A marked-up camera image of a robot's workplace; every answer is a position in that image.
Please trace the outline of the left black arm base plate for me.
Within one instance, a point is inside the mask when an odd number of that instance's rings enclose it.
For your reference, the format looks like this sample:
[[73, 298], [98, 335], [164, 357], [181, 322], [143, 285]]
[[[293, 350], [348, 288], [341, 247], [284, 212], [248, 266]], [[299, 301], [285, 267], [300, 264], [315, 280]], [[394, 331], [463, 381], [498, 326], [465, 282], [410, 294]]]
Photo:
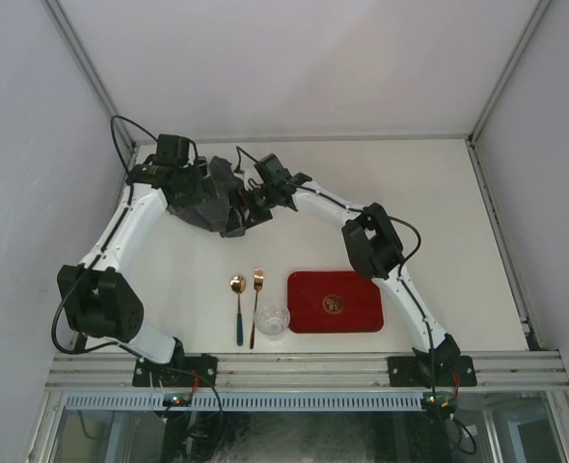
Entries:
[[154, 364], [147, 360], [135, 363], [132, 386], [135, 388], [191, 388], [213, 386], [218, 372], [218, 359], [202, 354], [186, 357], [182, 367]]

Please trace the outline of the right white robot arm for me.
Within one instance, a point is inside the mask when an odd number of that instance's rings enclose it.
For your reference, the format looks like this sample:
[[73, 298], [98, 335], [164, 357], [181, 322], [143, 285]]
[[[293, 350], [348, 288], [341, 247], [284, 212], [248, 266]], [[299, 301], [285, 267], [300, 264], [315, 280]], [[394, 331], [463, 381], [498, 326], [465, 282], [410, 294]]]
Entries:
[[452, 375], [461, 350], [424, 303], [407, 269], [422, 243], [415, 226], [391, 216], [378, 203], [352, 204], [304, 174], [270, 174], [261, 184], [233, 186], [228, 200], [230, 221], [245, 230], [270, 220], [277, 206], [308, 213], [340, 230], [353, 270], [388, 295], [398, 310], [413, 344], [420, 381], [430, 387]]

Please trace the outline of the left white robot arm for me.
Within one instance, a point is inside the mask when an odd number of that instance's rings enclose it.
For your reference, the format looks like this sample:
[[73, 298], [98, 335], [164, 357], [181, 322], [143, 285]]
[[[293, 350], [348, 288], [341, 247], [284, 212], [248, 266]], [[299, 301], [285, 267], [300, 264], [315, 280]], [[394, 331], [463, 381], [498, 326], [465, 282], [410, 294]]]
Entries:
[[[81, 355], [116, 345], [152, 363], [153, 374], [165, 385], [182, 382], [187, 373], [182, 342], [146, 319], [144, 304], [124, 272], [161, 216], [216, 197], [202, 156], [184, 165], [135, 165], [127, 173], [122, 201], [93, 249], [57, 275], [61, 302], [51, 326], [56, 349]], [[57, 338], [62, 315], [72, 331], [106, 342], [94, 348], [63, 347]]]

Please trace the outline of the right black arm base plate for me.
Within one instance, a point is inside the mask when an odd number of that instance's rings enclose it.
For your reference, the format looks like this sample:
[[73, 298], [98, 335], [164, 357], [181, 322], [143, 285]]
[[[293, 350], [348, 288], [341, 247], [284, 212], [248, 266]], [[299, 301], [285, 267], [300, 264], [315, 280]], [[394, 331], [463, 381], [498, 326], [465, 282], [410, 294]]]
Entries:
[[387, 358], [390, 385], [397, 388], [455, 387], [456, 380], [462, 387], [475, 387], [477, 378], [473, 359], [470, 356], [459, 356], [453, 365], [447, 367], [437, 361], [430, 366], [429, 359], [416, 356], [391, 356]]

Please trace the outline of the grey checked cloth napkin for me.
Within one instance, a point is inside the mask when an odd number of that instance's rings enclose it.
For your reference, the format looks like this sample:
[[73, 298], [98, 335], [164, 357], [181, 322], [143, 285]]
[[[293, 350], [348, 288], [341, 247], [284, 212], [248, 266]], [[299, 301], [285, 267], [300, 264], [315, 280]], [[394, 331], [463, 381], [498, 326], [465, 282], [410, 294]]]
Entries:
[[208, 232], [218, 232], [223, 238], [229, 217], [229, 210], [234, 207], [230, 202], [230, 192], [236, 191], [243, 182], [234, 173], [231, 163], [222, 157], [214, 156], [207, 164], [213, 179], [215, 195], [211, 201], [178, 213], [168, 212], [183, 222]]

